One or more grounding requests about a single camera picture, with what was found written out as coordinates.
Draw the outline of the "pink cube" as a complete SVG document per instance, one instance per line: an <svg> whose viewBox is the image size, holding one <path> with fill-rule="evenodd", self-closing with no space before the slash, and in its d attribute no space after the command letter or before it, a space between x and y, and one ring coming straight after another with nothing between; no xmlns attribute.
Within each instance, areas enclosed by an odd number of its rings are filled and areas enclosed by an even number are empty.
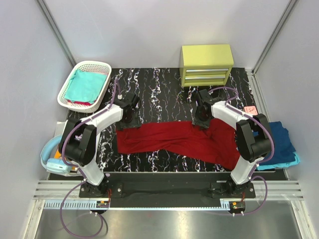
<svg viewBox="0 0 319 239"><path fill-rule="evenodd" d="M246 106L246 107L244 107L244 111L248 114L251 114L251 115L258 114L257 108L255 106Z"/></svg>

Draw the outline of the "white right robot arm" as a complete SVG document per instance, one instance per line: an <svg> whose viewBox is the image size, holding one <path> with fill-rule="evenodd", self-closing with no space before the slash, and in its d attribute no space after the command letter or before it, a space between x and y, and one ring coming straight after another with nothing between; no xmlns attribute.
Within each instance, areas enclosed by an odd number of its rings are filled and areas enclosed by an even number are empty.
<svg viewBox="0 0 319 239"><path fill-rule="evenodd" d="M221 186L219 195L238 197L251 180L253 171L267 155L273 157L274 140L267 117L264 114L252 115L235 108L229 101L214 98L207 89L195 95L197 107L193 125L209 128L212 119L218 119L235 130L235 141L239 159L231 171L230 179Z"/></svg>

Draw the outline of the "aluminium frame post right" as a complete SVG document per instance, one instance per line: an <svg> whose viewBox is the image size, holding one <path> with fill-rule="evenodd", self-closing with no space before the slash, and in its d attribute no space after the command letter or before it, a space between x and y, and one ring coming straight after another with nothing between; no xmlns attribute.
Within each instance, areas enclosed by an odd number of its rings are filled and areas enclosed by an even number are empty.
<svg viewBox="0 0 319 239"><path fill-rule="evenodd" d="M272 31L272 33L270 35L270 38L268 39L261 55L259 56L255 66L252 69L253 75L255 75L258 72L259 68L261 67L261 64L265 60L268 52L272 48L273 44L275 43L277 37L281 33L283 27L285 26L287 20L289 19L290 15L292 14L292 12L293 12L293 10L296 7L298 2L299 2L298 0L289 0L288 1L281 17L279 18L274 30Z"/></svg>

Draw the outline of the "red t shirt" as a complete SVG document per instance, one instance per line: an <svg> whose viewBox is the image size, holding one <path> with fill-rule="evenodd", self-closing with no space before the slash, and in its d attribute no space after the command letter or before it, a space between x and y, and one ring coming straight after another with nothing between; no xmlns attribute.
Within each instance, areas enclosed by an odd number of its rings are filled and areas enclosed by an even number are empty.
<svg viewBox="0 0 319 239"><path fill-rule="evenodd" d="M152 122L139 128L116 131L118 152L122 154L167 150L172 153L220 164L233 170L239 159L235 130L220 119L212 119L207 129L191 121Z"/></svg>

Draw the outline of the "pink folded shirt in basket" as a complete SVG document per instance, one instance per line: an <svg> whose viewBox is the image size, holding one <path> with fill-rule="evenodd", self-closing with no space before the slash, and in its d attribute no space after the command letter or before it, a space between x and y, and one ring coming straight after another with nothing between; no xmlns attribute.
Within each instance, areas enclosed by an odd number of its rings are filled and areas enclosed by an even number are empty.
<svg viewBox="0 0 319 239"><path fill-rule="evenodd" d="M93 102L79 102L79 101L71 101L71 100L67 100L68 104L78 104L78 105L83 105L83 106L91 106L95 103L95 101Z"/></svg>

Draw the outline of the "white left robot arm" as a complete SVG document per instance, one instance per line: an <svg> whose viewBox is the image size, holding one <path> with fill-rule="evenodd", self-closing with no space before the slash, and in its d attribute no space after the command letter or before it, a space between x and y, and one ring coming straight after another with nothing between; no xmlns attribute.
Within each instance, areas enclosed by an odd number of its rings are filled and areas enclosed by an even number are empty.
<svg viewBox="0 0 319 239"><path fill-rule="evenodd" d="M127 93L89 117L66 121L58 150L62 159L82 174L85 181L82 190L96 197L107 194L107 176L96 163L100 133L113 124L118 130L141 127L140 107L141 99Z"/></svg>

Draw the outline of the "aluminium frame post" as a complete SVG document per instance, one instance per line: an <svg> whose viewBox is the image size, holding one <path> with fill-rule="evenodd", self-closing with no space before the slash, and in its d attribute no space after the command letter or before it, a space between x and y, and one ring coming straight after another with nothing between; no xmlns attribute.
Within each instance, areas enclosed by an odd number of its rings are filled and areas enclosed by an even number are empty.
<svg viewBox="0 0 319 239"><path fill-rule="evenodd" d="M283 27L285 26L287 20L289 19L290 15L292 14L292 12L293 12L293 10L296 7L298 2L299 2L298 0L289 0L288 1L281 17L279 18L274 30L272 31L272 33L270 35L270 38L268 39L261 55L259 56L255 66L252 69L253 75L255 75L258 72L259 68L261 67L261 64L265 60L268 52L272 48L273 44L275 43L277 37L281 33Z"/></svg>
<svg viewBox="0 0 319 239"><path fill-rule="evenodd" d="M66 59L68 60L68 62L70 63L70 65L72 67L74 67L77 63L76 63L76 60L73 56L73 54L71 53L71 50L68 46L68 44L66 43L59 27L58 27L58 24L56 23L54 17L53 17L53 14L51 13L49 7L47 6L47 3L45 0L36 0L35 1L39 8L40 8L40 11L42 12L43 16L45 17L53 35L55 36L62 52L64 53Z"/></svg>

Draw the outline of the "light blue shirt under pile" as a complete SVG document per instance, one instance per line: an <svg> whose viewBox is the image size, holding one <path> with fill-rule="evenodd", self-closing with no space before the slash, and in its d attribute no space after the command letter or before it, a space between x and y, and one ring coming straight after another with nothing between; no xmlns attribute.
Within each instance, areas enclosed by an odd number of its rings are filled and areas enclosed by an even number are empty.
<svg viewBox="0 0 319 239"><path fill-rule="evenodd" d="M273 157L266 163L260 164L257 169L259 171L271 170L271 169L283 169L290 166L296 166L300 163L300 158L296 152L290 153L288 157L280 159L279 157Z"/></svg>

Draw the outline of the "white plastic laundry basket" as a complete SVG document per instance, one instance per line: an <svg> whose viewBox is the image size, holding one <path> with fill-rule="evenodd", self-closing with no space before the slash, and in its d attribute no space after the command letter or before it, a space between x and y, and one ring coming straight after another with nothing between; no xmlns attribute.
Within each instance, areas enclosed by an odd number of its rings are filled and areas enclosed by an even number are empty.
<svg viewBox="0 0 319 239"><path fill-rule="evenodd" d="M111 72L111 66L104 62L76 64L58 93L58 103L75 112L96 111L109 86Z"/></svg>

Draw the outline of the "aluminium frame post left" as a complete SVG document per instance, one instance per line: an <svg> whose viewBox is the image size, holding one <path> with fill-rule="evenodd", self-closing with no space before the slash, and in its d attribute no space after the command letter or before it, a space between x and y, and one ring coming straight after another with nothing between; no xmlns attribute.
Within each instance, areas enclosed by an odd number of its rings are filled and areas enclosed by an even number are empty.
<svg viewBox="0 0 319 239"><path fill-rule="evenodd" d="M66 59L68 60L68 62L70 63L70 65L72 67L74 67L77 63L76 63L76 60L73 56L73 54L71 53L71 50L68 46L68 44L66 43L59 27L58 27L58 24L56 23L54 17L53 17L53 14L51 13L49 7L47 6L47 3L45 0L36 0L35 1L39 8L40 8L40 11L42 12L43 16L45 17L53 35L55 36L62 52L64 53Z"/></svg>

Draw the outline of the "blue t shirt pile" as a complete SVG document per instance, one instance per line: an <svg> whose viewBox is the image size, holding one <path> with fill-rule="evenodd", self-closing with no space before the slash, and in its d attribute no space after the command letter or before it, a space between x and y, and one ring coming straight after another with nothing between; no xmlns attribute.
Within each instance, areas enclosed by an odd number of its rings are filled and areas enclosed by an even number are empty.
<svg viewBox="0 0 319 239"><path fill-rule="evenodd" d="M283 127L280 121L269 123L272 138L275 146L275 153L273 157L279 157L280 159L286 158L290 153L296 152L296 149L292 145L289 137L289 131Z"/></svg>

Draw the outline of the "yellow green drawer cabinet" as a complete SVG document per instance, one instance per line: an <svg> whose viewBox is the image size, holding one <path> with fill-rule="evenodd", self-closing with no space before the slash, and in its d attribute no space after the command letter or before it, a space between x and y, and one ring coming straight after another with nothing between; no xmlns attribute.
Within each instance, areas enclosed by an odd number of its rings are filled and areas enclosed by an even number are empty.
<svg viewBox="0 0 319 239"><path fill-rule="evenodd" d="M181 86L224 86L233 65L229 44L184 45L180 53Z"/></svg>

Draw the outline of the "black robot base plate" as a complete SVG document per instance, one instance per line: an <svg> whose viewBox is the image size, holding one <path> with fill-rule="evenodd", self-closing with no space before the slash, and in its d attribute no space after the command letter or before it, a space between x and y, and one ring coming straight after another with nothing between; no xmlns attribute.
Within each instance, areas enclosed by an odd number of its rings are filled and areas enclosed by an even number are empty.
<svg viewBox="0 0 319 239"><path fill-rule="evenodd" d="M236 190L227 172L111 173L99 186L84 184L81 198L111 197L111 207L133 209L214 208L220 200L254 199L252 183Z"/></svg>

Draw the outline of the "teal folded t shirt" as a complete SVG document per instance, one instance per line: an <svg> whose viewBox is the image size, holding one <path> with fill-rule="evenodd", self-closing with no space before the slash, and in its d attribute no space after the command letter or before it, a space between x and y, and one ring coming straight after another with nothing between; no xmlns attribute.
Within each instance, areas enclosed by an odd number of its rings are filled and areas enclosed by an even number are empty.
<svg viewBox="0 0 319 239"><path fill-rule="evenodd" d="M106 74L76 70L69 80L65 99L79 102L96 101L107 79Z"/></svg>

